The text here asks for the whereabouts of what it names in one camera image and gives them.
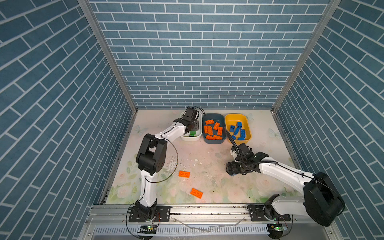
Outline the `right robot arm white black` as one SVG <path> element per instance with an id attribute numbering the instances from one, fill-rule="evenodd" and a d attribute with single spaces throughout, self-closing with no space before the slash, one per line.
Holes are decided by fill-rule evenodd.
<path id="1" fill-rule="evenodd" d="M 226 172 L 230 176 L 259 173 L 273 177 L 300 193 L 299 197 L 271 196 L 263 206 L 265 218 L 277 220 L 283 215 L 299 215 L 311 218 L 317 224 L 328 227 L 345 209 L 345 201 L 330 177 L 323 173 L 303 172 L 280 163 L 263 152 L 254 153 L 242 143 L 233 144 Z"/>

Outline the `dark teal plastic bin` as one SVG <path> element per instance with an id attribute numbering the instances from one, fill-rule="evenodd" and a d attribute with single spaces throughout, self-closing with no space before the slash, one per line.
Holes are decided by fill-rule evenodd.
<path id="1" fill-rule="evenodd" d="M 206 113 L 203 116 L 203 138 L 207 144 L 222 144 L 226 139 L 224 133 L 225 119 L 218 113 Z"/>

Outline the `orange long brick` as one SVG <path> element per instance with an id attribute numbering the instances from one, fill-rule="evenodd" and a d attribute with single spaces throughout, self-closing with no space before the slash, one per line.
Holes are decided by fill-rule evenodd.
<path id="1" fill-rule="evenodd" d="M 190 174 L 191 174 L 190 172 L 179 171 L 179 177 L 182 177 L 182 178 L 189 178 Z"/>

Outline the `orange brick front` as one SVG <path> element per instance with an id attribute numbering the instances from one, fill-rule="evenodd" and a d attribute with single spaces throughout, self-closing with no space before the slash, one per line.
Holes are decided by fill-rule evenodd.
<path id="1" fill-rule="evenodd" d="M 191 191 L 190 191 L 190 194 L 198 199 L 201 199 L 202 196 L 203 196 L 203 192 L 195 189 L 195 188 L 192 188 Z"/>

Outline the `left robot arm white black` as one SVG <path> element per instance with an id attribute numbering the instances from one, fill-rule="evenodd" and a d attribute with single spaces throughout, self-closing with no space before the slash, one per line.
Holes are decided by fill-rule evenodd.
<path id="1" fill-rule="evenodd" d="M 198 107 L 188 106 L 170 127 L 157 134 L 146 134 L 143 137 L 136 157 L 142 178 L 141 194 L 129 210 L 131 222 L 152 222 L 160 219 L 161 214 L 157 211 L 156 186 L 167 179 L 158 181 L 157 176 L 165 165 L 168 144 L 174 147 L 174 140 L 190 133 L 196 123 L 201 122 L 199 120 L 201 113 L 204 111 L 199 110 Z"/>

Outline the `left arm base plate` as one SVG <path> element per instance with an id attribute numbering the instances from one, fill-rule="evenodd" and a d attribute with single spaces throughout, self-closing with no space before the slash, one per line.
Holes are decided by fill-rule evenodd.
<path id="1" fill-rule="evenodd" d="M 169 222 L 170 220 L 170 206 L 157 206 L 154 211 L 154 216 L 147 216 L 143 211 L 137 207 L 132 207 L 128 213 L 128 222 L 130 223 L 144 223 L 144 222 Z"/>

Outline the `white plastic bin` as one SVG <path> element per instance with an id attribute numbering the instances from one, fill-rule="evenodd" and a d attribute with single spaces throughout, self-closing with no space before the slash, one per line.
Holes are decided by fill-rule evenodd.
<path id="1" fill-rule="evenodd" d="M 198 111 L 198 119 L 195 121 L 194 123 L 194 128 L 187 134 L 184 134 L 181 136 L 181 139 L 183 141 L 190 141 L 190 142 L 193 142 L 193 141 L 198 141 L 202 135 L 203 135 L 203 117 L 202 117 L 202 113 L 200 110 L 197 110 Z"/>

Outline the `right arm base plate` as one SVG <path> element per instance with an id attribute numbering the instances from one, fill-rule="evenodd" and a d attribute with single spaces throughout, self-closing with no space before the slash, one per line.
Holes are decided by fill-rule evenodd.
<path id="1" fill-rule="evenodd" d="M 252 222 L 261 222 L 261 221 L 290 221 L 290 215 L 279 215 L 272 206 L 264 205 L 247 205 L 247 210 L 250 214 Z"/>

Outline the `aluminium front rail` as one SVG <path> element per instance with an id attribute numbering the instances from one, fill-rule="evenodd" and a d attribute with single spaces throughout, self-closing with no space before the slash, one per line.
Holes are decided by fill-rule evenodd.
<path id="1" fill-rule="evenodd" d="M 248 204 L 170 206 L 169 222 L 128 222 L 128 205 L 94 205 L 81 240 L 340 240 L 336 224 L 322 227 L 311 218 L 252 222 Z"/>

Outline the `blue long brick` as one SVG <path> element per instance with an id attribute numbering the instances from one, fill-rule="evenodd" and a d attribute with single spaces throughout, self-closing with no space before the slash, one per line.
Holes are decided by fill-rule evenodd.
<path id="1" fill-rule="evenodd" d="M 246 138 L 246 130 L 245 129 L 240 129 L 240 134 L 242 138 Z"/>

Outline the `yellow plastic bin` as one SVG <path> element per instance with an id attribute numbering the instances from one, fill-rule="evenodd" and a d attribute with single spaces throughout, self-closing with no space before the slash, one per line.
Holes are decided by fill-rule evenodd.
<path id="1" fill-rule="evenodd" d="M 229 140 L 236 144 L 247 143 L 251 140 L 251 128 L 248 119 L 242 114 L 227 114 L 225 116 L 226 129 L 230 132 Z"/>

